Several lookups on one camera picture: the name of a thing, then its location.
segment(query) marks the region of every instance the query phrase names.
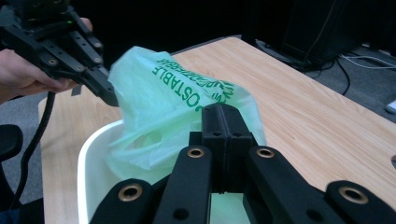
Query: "compostable bag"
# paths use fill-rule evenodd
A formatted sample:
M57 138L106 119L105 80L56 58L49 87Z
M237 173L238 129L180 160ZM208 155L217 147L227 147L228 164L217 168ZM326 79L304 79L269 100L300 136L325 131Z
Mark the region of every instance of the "compostable bag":
M202 108L214 103L239 109L258 144L266 144L256 102L246 90L188 71L167 52L133 47L113 64L109 81L117 94L124 132L111 144L106 162L121 180L138 178L154 184L169 175L178 152L189 144L190 132L201 131ZM233 208L242 213L241 198L214 196L211 219L218 219L214 223L224 216L238 220L241 216L229 204L240 202Z

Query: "white container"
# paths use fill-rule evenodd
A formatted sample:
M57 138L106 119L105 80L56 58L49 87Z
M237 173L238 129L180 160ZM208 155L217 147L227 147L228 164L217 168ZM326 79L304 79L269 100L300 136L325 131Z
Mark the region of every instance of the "white container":
M123 131L122 120L96 131L85 142L78 156L78 220L89 223L99 203L121 181L108 168L108 145ZM212 194L210 222L216 224L249 223L242 205L242 194Z

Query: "gray carpet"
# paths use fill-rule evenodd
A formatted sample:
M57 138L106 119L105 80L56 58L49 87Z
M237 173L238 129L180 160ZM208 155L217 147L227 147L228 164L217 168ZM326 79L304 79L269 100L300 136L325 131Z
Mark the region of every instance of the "gray carpet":
M262 46L262 49L270 55L281 57L276 52L267 49L262 42L259 42L259 46ZM353 52L396 64L395 58L377 50L358 47ZM389 69L362 68L345 59L339 59L339 62L344 66L350 77L350 88L346 93L346 97L367 107L383 118L396 123L396 115L392 115L384 109L387 104L396 100L396 72ZM359 63L373 66L365 61L359 61ZM326 64L325 66L330 67L330 69L307 72L305 74L337 92L343 92L347 87L346 75L337 63L333 66L331 64ZM0 105L0 124L17 124L21 127L24 134L23 149L28 146L38 126L37 104L46 96L46 93L26 96ZM28 203L43 197L40 157L40 149L38 147L29 163L29 177L21 196L22 203ZM20 160L21 154L3 164L7 179L14 190L19 183Z

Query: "human hand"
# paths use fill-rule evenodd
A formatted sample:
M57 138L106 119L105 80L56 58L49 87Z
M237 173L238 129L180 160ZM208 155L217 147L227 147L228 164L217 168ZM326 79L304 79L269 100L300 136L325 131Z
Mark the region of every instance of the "human hand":
M90 20L81 20L92 30ZM43 91L61 92L76 86L77 83L68 78L50 78L14 50L0 51L0 104L19 95L32 95Z

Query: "table surface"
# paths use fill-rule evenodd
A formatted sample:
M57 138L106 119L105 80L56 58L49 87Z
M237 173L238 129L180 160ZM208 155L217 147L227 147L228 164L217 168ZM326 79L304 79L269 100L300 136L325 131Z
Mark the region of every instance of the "table surface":
M366 187L396 209L396 124L357 105L234 37L174 56L186 69L248 90L260 109L269 147L312 186L334 180ZM43 113L45 100L40 103ZM83 88L58 93L41 140L46 223L78 223L78 153L91 134L121 119L120 110Z

